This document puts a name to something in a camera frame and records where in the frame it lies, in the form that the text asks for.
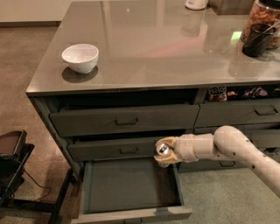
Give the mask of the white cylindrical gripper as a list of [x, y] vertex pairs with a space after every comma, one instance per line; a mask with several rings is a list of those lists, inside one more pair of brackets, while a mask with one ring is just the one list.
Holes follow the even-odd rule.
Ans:
[[168, 136], [159, 139], [156, 148], [167, 147], [174, 149], [170, 154], [155, 156], [155, 160], [160, 164], [176, 164], [182, 161], [186, 163], [196, 162], [201, 159], [212, 159], [214, 155], [214, 136], [212, 134], [203, 135], [182, 135]]

